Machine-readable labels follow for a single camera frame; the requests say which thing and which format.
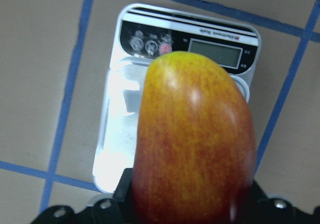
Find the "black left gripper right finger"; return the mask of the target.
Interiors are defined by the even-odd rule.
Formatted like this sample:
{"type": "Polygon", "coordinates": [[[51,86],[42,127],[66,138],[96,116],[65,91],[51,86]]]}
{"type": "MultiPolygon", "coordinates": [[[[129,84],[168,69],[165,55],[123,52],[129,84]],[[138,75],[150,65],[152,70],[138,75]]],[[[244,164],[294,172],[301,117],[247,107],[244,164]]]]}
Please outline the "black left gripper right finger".
{"type": "Polygon", "coordinates": [[[234,224],[318,224],[320,207],[304,212],[282,197],[269,197],[253,180],[235,186],[234,224]]]}

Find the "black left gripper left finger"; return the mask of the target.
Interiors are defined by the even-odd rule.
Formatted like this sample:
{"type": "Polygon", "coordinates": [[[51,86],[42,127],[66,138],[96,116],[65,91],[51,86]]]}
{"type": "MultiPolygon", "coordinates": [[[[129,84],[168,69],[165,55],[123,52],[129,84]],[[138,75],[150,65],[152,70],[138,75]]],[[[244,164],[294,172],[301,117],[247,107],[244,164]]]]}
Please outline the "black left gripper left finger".
{"type": "Polygon", "coordinates": [[[33,224],[133,224],[132,168],[124,169],[111,196],[102,197],[76,213],[67,205],[54,205],[40,213],[33,224]]]}

